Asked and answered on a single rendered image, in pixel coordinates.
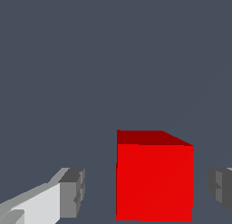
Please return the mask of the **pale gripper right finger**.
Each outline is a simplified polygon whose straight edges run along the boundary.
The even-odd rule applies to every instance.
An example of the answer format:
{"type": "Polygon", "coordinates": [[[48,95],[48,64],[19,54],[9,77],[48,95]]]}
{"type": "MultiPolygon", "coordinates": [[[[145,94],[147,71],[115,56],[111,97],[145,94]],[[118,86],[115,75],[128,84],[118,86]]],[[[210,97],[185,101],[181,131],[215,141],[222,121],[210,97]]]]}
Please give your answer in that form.
{"type": "Polygon", "coordinates": [[[209,169],[208,191],[226,211],[232,214],[232,168],[209,169]]]}

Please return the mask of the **red cube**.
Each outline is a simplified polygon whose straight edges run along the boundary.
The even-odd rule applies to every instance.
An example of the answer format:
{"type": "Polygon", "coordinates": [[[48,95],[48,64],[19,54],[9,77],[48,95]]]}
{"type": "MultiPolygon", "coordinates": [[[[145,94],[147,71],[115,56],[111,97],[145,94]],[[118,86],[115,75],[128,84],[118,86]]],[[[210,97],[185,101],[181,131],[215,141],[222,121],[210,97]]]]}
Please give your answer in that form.
{"type": "Polygon", "coordinates": [[[194,146],[164,131],[117,131],[116,219],[192,221],[194,146]]]}

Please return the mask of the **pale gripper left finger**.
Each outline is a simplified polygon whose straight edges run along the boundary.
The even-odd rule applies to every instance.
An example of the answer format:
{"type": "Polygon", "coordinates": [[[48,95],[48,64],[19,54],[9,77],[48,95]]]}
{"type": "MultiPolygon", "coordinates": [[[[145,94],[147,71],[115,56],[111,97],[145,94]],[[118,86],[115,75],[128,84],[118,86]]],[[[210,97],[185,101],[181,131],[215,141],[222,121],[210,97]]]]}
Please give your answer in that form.
{"type": "Polygon", "coordinates": [[[47,183],[0,204],[0,224],[57,224],[76,218],[85,194],[85,169],[61,168],[47,183]]]}

